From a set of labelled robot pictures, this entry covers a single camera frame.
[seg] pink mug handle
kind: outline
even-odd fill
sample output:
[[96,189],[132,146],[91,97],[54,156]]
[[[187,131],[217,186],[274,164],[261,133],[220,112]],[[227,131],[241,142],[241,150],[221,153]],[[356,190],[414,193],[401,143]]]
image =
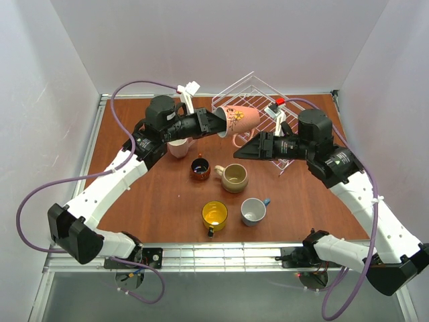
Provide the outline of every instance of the pink mug handle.
[[[239,146],[237,143],[235,143],[235,138],[237,137],[237,135],[238,134],[234,134],[234,136],[233,136],[233,144],[234,144],[234,147],[241,148],[242,146]],[[252,129],[251,132],[250,132],[250,138],[249,138],[249,140],[251,138],[253,138],[254,135],[255,135],[255,129]]]

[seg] drying rack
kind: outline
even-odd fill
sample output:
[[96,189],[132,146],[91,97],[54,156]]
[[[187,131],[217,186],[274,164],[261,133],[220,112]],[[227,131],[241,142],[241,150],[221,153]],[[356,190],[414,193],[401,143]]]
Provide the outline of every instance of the drying rack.
[[[256,127],[255,134],[258,134],[261,131],[274,131],[275,120],[272,119],[263,109],[280,97],[288,99],[288,97],[257,78],[254,75],[254,72],[251,72],[213,97],[212,111],[220,106],[226,105],[254,107],[259,110],[259,115],[261,116],[261,123]],[[286,106],[284,105],[282,109],[286,114],[286,122],[288,122],[289,126],[292,128],[292,131],[296,131],[295,128],[298,125],[298,114],[305,108],[295,102],[289,102]],[[239,135],[239,138],[244,142],[248,142],[250,132]],[[281,175],[293,160],[282,159],[271,162],[279,168],[279,175]]]

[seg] wood surface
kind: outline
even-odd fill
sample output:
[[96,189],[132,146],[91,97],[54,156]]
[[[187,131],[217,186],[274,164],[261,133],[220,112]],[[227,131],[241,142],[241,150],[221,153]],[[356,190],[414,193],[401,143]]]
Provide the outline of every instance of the wood surface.
[[[343,131],[330,95],[302,98],[323,109]],[[196,97],[192,101],[195,108],[211,110],[211,97]],[[129,130],[144,118],[148,105],[149,99],[115,101],[117,115]],[[107,103],[89,173],[104,170],[127,139],[115,123],[109,106]],[[230,138],[214,135],[195,142],[181,160],[167,153],[113,204],[99,229],[126,231],[143,243],[296,242],[304,239],[312,227],[327,230],[339,238],[367,239],[348,209],[310,174],[304,161],[295,161],[279,176],[279,170],[269,161],[234,159],[235,150]],[[190,164],[198,153],[210,162],[212,169],[217,164],[224,167],[231,163],[244,165],[249,173],[245,191],[237,195],[228,193],[221,187],[215,171],[203,182],[190,179]],[[250,197],[271,199],[267,215],[255,227],[241,222],[241,203]],[[213,200],[223,202],[229,216],[225,228],[209,239],[201,210]]]

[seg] beige mug handle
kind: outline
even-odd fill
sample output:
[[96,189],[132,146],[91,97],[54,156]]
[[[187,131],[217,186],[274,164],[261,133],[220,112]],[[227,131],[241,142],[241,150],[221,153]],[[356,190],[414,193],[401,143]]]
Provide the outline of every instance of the beige mug handle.
[[[241,148],[242,146],[239,146],[237,143],[235,143],[235,138],[237,137],[237,135],[238,134],[234,134],[234,136],[233,136],[233,144],[234,144],[234,147]],[[251,132],[250,132],[249,141],[250,141],[251,138],[253,138],[254,135],[255,135],[255,129],[252,129]]]
[[215,166],[214,171],[216,171],[219,176],[222,176],[225,168],[223,166]]

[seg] light blue mug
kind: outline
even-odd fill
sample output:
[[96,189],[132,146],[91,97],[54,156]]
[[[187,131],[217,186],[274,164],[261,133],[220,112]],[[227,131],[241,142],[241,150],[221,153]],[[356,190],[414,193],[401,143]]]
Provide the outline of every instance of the light blue mug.
[[241,204],[241,220],[249,227],[258,224],[267,213],[267,206],[271,201],[261,201],[257,198],[249,198]]

